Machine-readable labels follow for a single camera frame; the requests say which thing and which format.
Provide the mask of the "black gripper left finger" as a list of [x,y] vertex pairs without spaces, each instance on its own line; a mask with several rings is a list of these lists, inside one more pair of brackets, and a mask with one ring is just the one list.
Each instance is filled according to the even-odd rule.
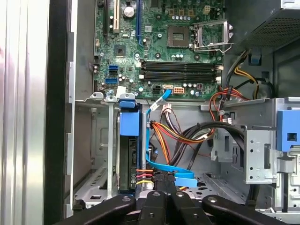
[[154,173],[154,190],[146,193],[142,206],[127,194],[117,195],[61,221],[62,225],[163,225],[165,224],[166,193],[163,191],[165,172]]

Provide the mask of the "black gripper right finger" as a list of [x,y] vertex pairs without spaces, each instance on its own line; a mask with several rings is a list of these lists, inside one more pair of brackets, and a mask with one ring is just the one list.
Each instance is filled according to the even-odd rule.
[[167,173],[171,185],[170,202],[173,206],[173,225],[284,225],[276,218],[227,200],[218,195],[208,195],[195,205],[190,196],[175,186],[173,173]]

